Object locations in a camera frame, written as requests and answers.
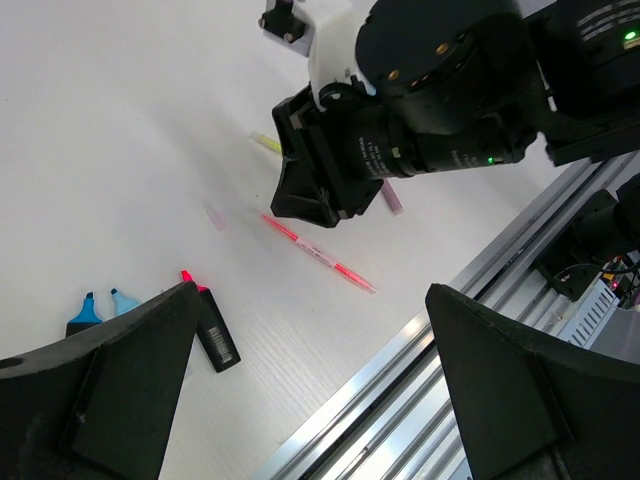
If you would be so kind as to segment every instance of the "white table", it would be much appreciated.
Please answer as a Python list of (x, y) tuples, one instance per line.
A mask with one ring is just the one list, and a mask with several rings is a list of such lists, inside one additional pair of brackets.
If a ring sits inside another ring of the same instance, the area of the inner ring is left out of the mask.
[[(190, 360), (163, 480), (246, 478), (559, 171), (525, 161), (393, 182), (322, 230), (287, 222), (377, 288), (265, 226), (279, 160), (247, 136), (307, 81), (263, 38), (263, 0), (5, 1), (0, 9), (0, 358), (59, 340), (87, 291), (148, 299), (188, 268), (243, 356)], [(214, 228), (209, 202), (228, 227)]]

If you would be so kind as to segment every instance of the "electronic device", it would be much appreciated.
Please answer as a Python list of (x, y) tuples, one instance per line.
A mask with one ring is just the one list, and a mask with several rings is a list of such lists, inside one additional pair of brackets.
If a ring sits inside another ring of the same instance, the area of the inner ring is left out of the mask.
[(309, 57), (273, 110), (279, 217), (335, 227), (383, 178), (517, 163), (538, 132), (555, 165), (640, 148), (635, 0), (269, 0), (260, 26)]

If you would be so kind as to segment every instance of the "screw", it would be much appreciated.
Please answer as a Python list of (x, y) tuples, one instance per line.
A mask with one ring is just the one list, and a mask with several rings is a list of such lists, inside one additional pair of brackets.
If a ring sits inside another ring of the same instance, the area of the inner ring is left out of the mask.
[(443, 43), (438, 48), (436, 48), (436, 53), (438, 55), (444, 55), (448, 51), (449, 51), (449, 44), (448, 43)]

